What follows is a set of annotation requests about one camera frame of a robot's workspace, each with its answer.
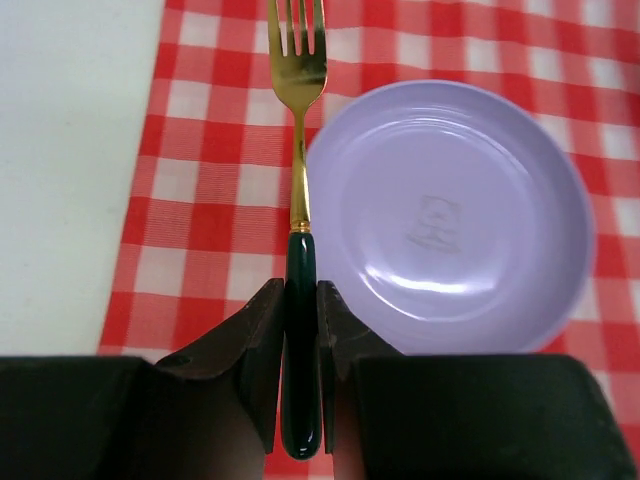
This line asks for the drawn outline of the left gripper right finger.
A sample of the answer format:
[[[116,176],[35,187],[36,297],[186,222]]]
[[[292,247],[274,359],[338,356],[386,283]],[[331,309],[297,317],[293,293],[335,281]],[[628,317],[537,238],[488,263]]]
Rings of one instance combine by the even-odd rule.
[[[325,448],[338,479],[635,479],[586,366],[567,355],[406,356],[317,287]]]

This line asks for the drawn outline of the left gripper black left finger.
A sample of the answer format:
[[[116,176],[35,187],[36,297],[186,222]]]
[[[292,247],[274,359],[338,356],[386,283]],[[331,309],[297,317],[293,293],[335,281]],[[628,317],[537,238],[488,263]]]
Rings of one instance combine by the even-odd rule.
[[[1,361],[5,479],[259,479],[273,449],[284,283],[156,363]]]

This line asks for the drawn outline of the red white checkered cloth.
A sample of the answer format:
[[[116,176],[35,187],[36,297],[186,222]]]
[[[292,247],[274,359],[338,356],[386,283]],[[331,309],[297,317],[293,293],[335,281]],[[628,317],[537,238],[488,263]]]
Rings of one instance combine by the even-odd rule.
[[[597,259],[550,346],[586,363],[639,448],[639,5],[328,1],[313,135],[401,80],[466,82],[529,111],[589,192]],[[284,273],[292,118],[271,85],[262,1],[169,1],[99,343],[157,360]]]

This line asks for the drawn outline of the lilac round plate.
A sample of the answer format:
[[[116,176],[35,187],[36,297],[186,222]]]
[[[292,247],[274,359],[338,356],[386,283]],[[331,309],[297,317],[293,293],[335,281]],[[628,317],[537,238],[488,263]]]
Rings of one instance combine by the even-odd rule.
[[[407,355],[531,352],[594,263],[568,156],[523,109],[443,80],[350,102],[307,153],[317,271]]]

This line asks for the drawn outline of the gold fork dark handle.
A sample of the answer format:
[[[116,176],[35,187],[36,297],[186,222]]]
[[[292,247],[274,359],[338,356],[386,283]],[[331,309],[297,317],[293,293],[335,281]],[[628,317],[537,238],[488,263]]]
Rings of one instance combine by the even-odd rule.
[[[311,459],[322,439],[319,367],[316,361],[316,252],[311,233],[306,161],[305,116],[327,83],[324,4],[313,3],[307,24],[306,3],[298,3],[293,22],[287,1],[285,23],[279,3],[267,3],[271,80],[277,98],[294,120],[289,235],[285,276],[285,324],[280,398],[281,436],[287,454]]]

